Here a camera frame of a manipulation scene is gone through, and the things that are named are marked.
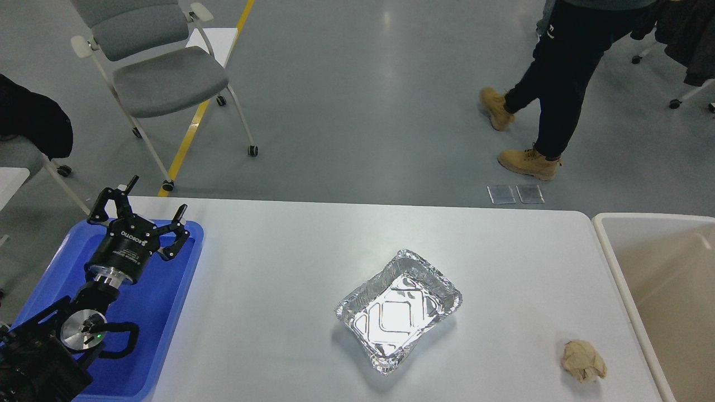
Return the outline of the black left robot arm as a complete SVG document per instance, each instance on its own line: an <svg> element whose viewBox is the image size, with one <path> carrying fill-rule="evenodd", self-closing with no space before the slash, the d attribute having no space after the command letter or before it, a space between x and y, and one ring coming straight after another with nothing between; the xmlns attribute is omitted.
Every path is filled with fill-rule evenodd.
<svg viewBox="0 0 715 402"><path fill-rule="evenodd" d="M161 226L136 214L124 189L102 190L87 216L106 234L83 265L85 283L74 297L64 296L15 328L2 325L2 400L70 401L93 382L89 367L97 359L118 360L133 353L140 338L137 323L112 322L107 311L122 285L135 285L151 257L177 257L190 237L182 204Z"/></svg>

